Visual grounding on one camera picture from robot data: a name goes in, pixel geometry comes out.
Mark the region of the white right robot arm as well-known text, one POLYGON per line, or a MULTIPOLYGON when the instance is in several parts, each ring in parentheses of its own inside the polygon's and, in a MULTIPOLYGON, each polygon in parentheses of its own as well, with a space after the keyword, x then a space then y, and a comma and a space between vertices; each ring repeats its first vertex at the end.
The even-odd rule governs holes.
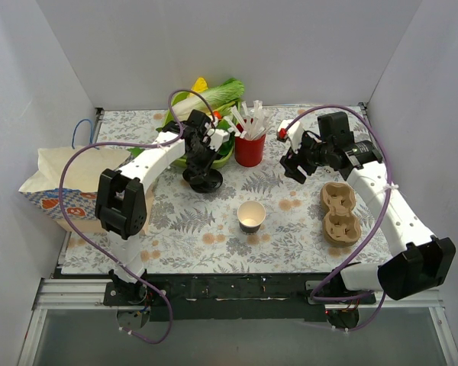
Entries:
POLYGON ((302 127, 299 117, 279 125, 277 140, 290 143, 280 163, 285 176, 300 184, 319 167, 339 172, 364 201, 375 225, 359 248, 311 292, 311 298, 321 300, 321 289, 331 287, 331 296, 339 303, 366 297, 371 291, 401 300, 442 285, 456 254, 455 245, 449 238, 438 238, 409 207, 392 182, 378 140, 355 140, 348 122, 352 110, 332 108, 333 113, 318 117, 317 136, 302 127), (382 264, 354 264, 377 231, 385 236, 392 257, 382 264))

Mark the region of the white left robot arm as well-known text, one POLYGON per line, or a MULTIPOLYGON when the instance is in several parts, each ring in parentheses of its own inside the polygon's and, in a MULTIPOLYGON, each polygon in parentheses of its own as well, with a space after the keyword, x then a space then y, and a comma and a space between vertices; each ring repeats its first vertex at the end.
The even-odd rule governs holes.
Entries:
POLYGON ((212 168, 219 150, 230 134, 211 126, 210 118, 193 110, 188 120, 169 122, 152 142, 151 148, 118 170, 101 173, 95 215, 108 232, 111 253, 117 260, 114 274, 124 283, 121 296, 132 305, 146 299, 147 286, 140 281, 145 272, 141 259, 139 232, 147 221, 146 195, 159 175, 175 160, 185 157, 183 179, 198 193, 212 193, 223 182, 212 168))

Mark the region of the black paper coffee cup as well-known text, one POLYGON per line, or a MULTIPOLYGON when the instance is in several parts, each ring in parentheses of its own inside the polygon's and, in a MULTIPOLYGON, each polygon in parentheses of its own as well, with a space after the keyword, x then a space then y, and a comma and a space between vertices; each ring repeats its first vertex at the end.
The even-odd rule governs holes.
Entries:
POLYGON ((243 233, 254 234, 266 219, 266 209, 257 201, 244 202, 237 209, 237 219, 243 233))

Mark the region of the black plastic cup lid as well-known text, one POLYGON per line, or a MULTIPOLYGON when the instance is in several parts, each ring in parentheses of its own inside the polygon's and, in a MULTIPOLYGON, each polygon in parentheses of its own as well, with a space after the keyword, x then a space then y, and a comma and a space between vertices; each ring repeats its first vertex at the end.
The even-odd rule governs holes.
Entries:
POLYGON ((190 187, 199 194, 214 193, 222 186, 222 183, 223 176, 215 169, 210 169, 205 176, 193 175, 189 178, 190 187))

